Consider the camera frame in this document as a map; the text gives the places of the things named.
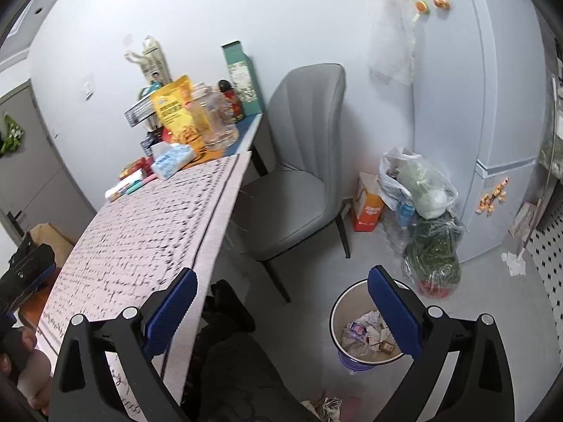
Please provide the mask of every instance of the white plastic bag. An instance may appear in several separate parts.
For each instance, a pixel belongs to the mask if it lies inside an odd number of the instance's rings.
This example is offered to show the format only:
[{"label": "white plastic bag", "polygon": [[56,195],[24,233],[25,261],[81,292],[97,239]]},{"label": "white plastic bag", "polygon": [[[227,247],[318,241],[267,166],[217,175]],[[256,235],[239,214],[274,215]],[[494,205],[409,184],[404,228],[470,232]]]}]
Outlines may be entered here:
[{"label": "white plastic bag", "polygon": [[455,187],[422,157],[403,163],[397,181],[409,190],[415,209],[425,219],[451,212],[457,201]]},{"label": "white plastic bag", "polygon": [[368,68],[384,80],[410,85],[415,64],[415,22],[419,17],[413,0],[376,0],[368,50]]},{"label": "white plastic bag", "polygon": [[379,162],[379,185],[381,186],[381,199],[393,211],[397,210],[397,204],[401,193],[406,198],[412,198],[409,190],[391,176],[397,176],[401,164],[408,160],[420,159],[421,155],[408,150],[400,152],[396,147],[381,157]]}]

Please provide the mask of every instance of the white refrigerator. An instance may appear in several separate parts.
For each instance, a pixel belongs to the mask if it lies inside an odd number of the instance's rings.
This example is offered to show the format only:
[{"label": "white refrigerator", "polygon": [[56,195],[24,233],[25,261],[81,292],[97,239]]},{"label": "white refrigerator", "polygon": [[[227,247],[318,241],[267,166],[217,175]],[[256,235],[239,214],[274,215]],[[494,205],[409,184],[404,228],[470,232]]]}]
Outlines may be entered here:
[{"label": "white refrigerator", "polygon": [[[530,0],[449,0],[416,25],[415,152],[459,193],[466,261],[499,245],[536,166],[546,111],[545,53]],[[506,201],[478,214],[508,178]]]}]

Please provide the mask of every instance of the cardboard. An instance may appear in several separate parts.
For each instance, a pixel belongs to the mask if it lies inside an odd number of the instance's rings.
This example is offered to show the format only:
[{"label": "cardboard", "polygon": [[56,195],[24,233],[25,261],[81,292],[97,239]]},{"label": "cardboard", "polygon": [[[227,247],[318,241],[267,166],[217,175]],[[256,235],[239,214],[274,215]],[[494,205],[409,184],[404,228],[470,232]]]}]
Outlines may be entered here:
[{"label": "cardboard", "polygon": [[243,106],[244,115],[259,114],[262,112],[262,100],[251,60],[244,54],[240,41],[222,47],[231,82]]},{"label": "cardboard", "polygon": [[360,172],[356,195],[350,209],[354,231],[372,232],[384,205],[378,175]]}]

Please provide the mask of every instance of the gray floor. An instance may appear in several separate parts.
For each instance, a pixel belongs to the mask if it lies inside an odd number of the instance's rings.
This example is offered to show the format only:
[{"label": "gray floor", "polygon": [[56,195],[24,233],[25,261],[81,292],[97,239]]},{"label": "gray floor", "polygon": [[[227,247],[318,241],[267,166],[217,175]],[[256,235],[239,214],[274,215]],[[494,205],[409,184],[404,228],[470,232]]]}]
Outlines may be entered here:
[{"label": "gray floor", "polygon": [[[331,225],[274,260],[293,302],[286,304],[261,265],[244,255],[223,250],[214,279],[226,278],[254,316],[255,339],[299,399],[328,391],[361,398],[358,422],[375,418],[395,391],[412,360],[405,356],[389,365],[351,375],[337,357],[328,330],[328,315],[336,298],[352,283],[381,264],[401,280],[400,261],[378,227],[373,233],[351,231],[346,220],[352,258],[346,259],[337,229]],[[439,304],[452,317],[475,319],[492,314],[499,325],[511,368],[516,420],[525,420],[559,372],[559,347],[551,305],[536,267],[526,276],[511,277],[500,254],[503,246],[463,265],[460,287],[448,299],[423,299]],[[432,417],[455,364],[450,354],[420,420]]]}]

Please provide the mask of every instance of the door handle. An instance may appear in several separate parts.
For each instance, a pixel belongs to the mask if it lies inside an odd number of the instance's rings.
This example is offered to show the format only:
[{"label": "door handle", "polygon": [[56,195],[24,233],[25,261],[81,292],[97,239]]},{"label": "door handle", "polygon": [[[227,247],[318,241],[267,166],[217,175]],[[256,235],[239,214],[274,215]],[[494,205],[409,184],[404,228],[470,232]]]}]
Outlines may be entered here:
[{"label": "door handle", "polygon": [[11,212],[8,212],[8,214],[6,214],[6,216],[8,217],[8,220],[10,221],[10,223],[13,225],[13,228],[16,229],[16,232],[18,232],[18,235],[20,235],[23,238],[23,236],[25,235],[25,232],[21,229],[21,226],[18,223],[18,217],[21,216],[21,213],[22,213],[22,211],[19,211],[14,216]]}]

